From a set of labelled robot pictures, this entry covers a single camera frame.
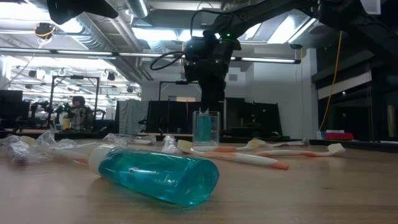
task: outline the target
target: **plastic bottle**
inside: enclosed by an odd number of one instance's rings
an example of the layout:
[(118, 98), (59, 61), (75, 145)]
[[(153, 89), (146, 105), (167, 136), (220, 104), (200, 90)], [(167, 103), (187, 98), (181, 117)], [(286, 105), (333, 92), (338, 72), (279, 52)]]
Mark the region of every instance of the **plastic bottle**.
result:
[(182, 205), (204, 202), (219, 177), (207, 159), (109, 145), (96, 148), (88, 164), (105, 179)]

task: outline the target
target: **bottle cap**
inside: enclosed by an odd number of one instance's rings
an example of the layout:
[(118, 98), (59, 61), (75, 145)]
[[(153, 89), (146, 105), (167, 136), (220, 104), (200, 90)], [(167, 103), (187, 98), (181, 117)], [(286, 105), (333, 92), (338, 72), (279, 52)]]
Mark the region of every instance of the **bottle cap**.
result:
[(88, 158), (88, 167), (93, 173), (95, 173), (96, 175), (101, 175), (98, 172), (98, 167), (100, 166), (100, 163), (104, 160), (107, 153), (113, 148), (115, 148), (115, 146), (103, 144), (93, 150)]

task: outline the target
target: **table surface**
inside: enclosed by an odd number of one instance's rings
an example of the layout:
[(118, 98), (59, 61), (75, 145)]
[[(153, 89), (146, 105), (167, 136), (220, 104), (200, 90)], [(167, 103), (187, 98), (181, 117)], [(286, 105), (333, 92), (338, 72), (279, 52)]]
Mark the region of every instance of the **table surface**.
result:
[(220, 180), (210, 199), (196, 207), (137, 194), (83, 164), (20, 167), (1, 159), (0, 219), (7, 224), (398, 223), (398, 154), (348, 149), (343, 157), (278, 159), (290, 169), (213, 159)]

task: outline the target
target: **red object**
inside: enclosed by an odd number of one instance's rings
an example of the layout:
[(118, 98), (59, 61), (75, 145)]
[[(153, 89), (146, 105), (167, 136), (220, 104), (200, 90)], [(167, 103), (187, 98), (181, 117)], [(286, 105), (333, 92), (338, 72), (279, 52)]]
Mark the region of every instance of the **red object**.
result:
[(354, 136), (352, 133), (326, 133), (325, 139), (353, 140)]

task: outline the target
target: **person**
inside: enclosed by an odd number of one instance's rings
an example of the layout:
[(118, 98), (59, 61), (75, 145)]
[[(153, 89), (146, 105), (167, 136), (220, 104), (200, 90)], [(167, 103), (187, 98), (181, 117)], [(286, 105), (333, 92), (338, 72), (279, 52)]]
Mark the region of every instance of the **person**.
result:
[(86, 100), (82, 96), (72, 98), (72, 107), (68, 115), (71, 120), (70, 129), (83, 130), (93, 125), (94, 115), (90, 107), (86, 106)]

